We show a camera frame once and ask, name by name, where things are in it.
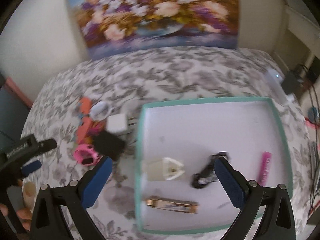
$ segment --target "magenta marker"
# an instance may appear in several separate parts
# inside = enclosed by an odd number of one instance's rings
[[[271,164],[271,153],[264,152],[262,154],[262,163],[261,163],[260,175],[259,175],[259,179],[258,179],[258,183],[262,187],[264,187],[267,183],[269,170],[270,170],[270,164]]]

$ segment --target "painting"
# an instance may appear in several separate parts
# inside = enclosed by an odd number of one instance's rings
[[[89,55],[171,46],[237,47],[239,0],[68,0]]]

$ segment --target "table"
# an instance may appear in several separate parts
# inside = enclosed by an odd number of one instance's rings
[[[44,183],[51,187],[80,179],[87,168],[73,159],[73,134],[80,122],[77,103],[81,96],[111,103],[115,113],[138,118],[145,103],[173,99],[225,96],[265,96],[274,98],[263,73],[268,67],[278,71],[273,59],[253,49],[171,47],[120,54],[95,62],[87,61],[51,78],[39,93],[27,118],[23,136],[34,133],[37,140],[54,138],[58,148],[37,157],[42,168],[24,182],[32,181],[37,191]],[[297,234],[308,219],[311,185],[308,132],[297,101],[287,106],[276,103],[286,132],[293,170],[292,208]],[[114,163],[112,178],[87,211],[106,239],[220,239],[226,230],[189,236],[150,235],[137,231],[134,219],[135,130],[125,140],[127,148]],[[80,239],[66,208],[67,224]],[[252,239],[260,219],[252,225]]]

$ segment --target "tray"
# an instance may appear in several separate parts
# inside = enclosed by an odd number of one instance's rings
[[[278,110],[270,98],[200,98],[143,106],[138,126],[135,170],[135,212],[138,229],[152,234],[184,235],[228,228],[239,213],[220,182],[192,188],[191,178],[209,156],[227,151],[230,163],[247,180],[258,179],[262,153],[272,153],[267,187],[284,183],[292,198],[290,153]],[[180,180],[148,181],[142,161],[171,157],[185,165]],[[196,201],[198,213],[151,208],[151,195]]]

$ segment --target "gold nail clipper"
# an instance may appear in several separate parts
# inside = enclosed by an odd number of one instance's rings
[[[197,213],[199,206],[197,202],[193,201],[160,198],[158,196],[150,196],[148,199],[146,199],[146,204],[153,208],[183,213]]]

